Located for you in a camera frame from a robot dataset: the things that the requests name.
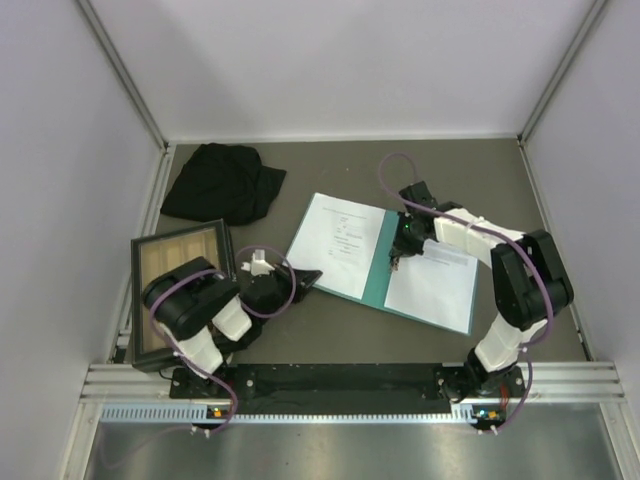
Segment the teal plastic file folder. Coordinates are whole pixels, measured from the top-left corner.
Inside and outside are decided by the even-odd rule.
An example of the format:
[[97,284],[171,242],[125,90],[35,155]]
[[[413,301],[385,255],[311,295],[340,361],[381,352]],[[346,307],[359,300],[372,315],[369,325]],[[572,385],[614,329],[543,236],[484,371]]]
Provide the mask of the teal plastic file folder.
[[391,210],[384,211],[385,217],[383,220],[382,229],[378,238],[378,244],[374,254],[372,266],[369,271],[369,276],[362,299],[354,300],[341,295],[337,295],[333,292],[329,292],[320,288],[317,283],[316,287],[325,292],[337,295],[347,300],[354,301],[358,304],[396,314],[394,312],[385,310],[384,302],[391,278],[391,272],[389,270],[389,252],[391,250],[396,227],[398,224],[398,214]]

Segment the white printed paper sheet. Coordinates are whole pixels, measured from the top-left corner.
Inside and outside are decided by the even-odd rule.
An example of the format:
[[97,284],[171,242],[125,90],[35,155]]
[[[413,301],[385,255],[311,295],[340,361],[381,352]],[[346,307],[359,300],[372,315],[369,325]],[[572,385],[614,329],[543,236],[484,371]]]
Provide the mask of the white printed paper sheet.
[[399,260],[384,309],[460,334],[471,331],[478,260],[432,240],[423,253]]

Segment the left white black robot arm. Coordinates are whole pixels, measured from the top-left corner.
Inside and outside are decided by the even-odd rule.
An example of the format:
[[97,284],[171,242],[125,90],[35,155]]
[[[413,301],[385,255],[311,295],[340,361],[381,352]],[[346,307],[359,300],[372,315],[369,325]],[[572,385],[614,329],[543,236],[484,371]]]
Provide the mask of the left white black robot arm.
[[300,303],[323,276],[286,261],[270,263],[263,249],[254,250],[241,270],[250,275],[244,286],[200,256],[143,290],[151,325],[193,371],[192,384],[205,396],[226,387],[227,357],[247,349],[266,322]]

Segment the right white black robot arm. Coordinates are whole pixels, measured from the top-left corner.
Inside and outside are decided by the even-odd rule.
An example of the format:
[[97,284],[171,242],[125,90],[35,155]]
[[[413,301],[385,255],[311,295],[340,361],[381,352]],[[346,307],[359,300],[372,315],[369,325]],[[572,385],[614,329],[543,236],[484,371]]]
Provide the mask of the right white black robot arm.
[[454,247],[489,267],[497,316],[469,352],[464,378],[476,394],[498,389],[519,352],[537,333],[547,334],[558,312],[574,300],[574,290],[552,235],[499,227],[455,202],[438,202],[425,182],[398,192],[405,211],[389,252],[397,270],[402,258],[421,254],[432,240]]

